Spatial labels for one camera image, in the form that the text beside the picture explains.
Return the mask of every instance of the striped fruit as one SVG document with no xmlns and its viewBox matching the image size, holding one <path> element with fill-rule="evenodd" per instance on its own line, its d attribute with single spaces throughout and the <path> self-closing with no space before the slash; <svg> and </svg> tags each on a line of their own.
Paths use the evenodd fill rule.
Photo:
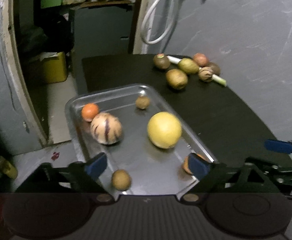
<svg viewBox="0 0 292 240">
<path fill-rule="evenodd" d="M 90 125 L 93 138 L 101 144 L 113 144 L 122 136 L 122 125 L 118 118 L 109 113 L 100 113 L 95 116 Z"/>
</svg>

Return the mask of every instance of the green container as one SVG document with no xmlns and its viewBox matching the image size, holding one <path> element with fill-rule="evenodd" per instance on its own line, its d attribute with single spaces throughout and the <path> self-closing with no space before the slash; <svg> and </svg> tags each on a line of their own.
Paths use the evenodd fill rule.
<svg viewBox="0 0 292 240">
<path fill-rule="evenodd" d="M 62 5 L 63 0 L 41 0 L 41 8 L 48 8 Z"/>
</svg>

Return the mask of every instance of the silver baking tray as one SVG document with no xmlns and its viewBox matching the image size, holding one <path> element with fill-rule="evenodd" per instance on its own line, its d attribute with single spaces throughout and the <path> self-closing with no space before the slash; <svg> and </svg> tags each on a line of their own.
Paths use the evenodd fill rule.
<svg viewBox="0 0 292 240">
<path fill-rule="evenodd" d="M 140 94 L 150 98 L 151 103 L 146 110 L 135 106 Z M 123 127 L 123 138 L 119 143 L 105 146 L 92 138 L 90 123 L 81 117 L 81 109 L 87 103 L 96 103 L 101 112 L 109 112 L 119 118 Z M 147 135 L 149 119 L 161 111 L 171 112 L 182 123 L 182 138 L 172 149 L 154 146 Z M 66 116 L 79 161 L 86 162 L 99 152 L 106 153 L 108 167 L 99 177 L 99 183 L 115 198 L 119 194 L 176 194 L 179 198 L 198 182 L 183 171 L 184 158 L 196 152 L 211 162 L 216 160 L 169 104 L 147 85 L 136 84 L 72 98 L 66 104 Z M 131 188 L 126 192 L 118 192 L 111 186 L 111 175 L 118 169 L 126 170 L 132 178 Z"/>
</svg>

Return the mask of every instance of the small orange fruit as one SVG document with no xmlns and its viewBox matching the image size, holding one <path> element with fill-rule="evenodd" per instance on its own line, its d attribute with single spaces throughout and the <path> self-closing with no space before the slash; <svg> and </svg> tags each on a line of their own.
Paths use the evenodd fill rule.
<svg viewBox="0 0 292 240">
<path fill-rule="evenodd" d="M 201 157 L 202 159 L 204 159 L 204 160 L 206 160 L 206 158 L 204 158 L 203 156 L 201 156 L 200 154 L 198 154 L 198 153 L 196 153 L 199 157 Z M 182 167 L 183 167 L 183 170 L 185 171 L 185 172 L 187 172 L 188 174 L 190 174 L 190 175 L 193 175 L 193 173 L 190 171 L 190 169 L 189 169 L 189 167 L 188 167 L 188 158 L 189 158 L 189 156 L 186 156 L 186 158 L 184 159 L 184 163 L 183 163 L 183 165 L 182 165 Z"/>
<path fill-rule="evenodd" d="M 98 113 L 98 105 L 93 103 L 85 105 L 82 109 L 82 117 L 86 122 L 91 122 Z"/>
</svg>

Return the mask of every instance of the kiwi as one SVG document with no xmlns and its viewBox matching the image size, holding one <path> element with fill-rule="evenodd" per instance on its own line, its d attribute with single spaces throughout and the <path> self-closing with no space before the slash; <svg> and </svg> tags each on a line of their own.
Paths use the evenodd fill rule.
<svg viewBox="0 0 292 240">
<path fill-rule="evenodd" d="M 210 67 L 213 70 L 215 75 L 217 75 L 217 76 L 220 75 L 220 67 L 216 63 L 208 62 L 206 67 Z"/>
<path fill-rule="evenodd" d="M 113 187 L 119 191 L 128 190 L 132 183 L 132 178 L 125 170 L 117 170 L 111 176 Z"/>
<path fill-rule="evenodd" d="M 180 62 L 178 62 L 178 67 L 188 75 L 197 74 L 199 70 L 196 62 L 190 58 L 183 58 Z"/>
<path fill-rule="evenodd" d="M 146 109 L 150 104 L 150 99 L 147 96 L 139 96 L 135 101 L 136 107 L 139 109 Z"/>
<path fill-rule="evenodd" d="M 162 69 L 162 70 L 166 70 L 170 66 L 170 61 L 168 57 L 162 53 L 155 55 L 155 57 L 153 58 L 153 62 L 157 68 Z"/>
<path fill-rule="evenodd" d="M 168 84 L 176 90 L 183 89 L 188 83 L 187 75 L 179 69 L 169 70 L 166 73 L 166 79 Z"/>
</svg>

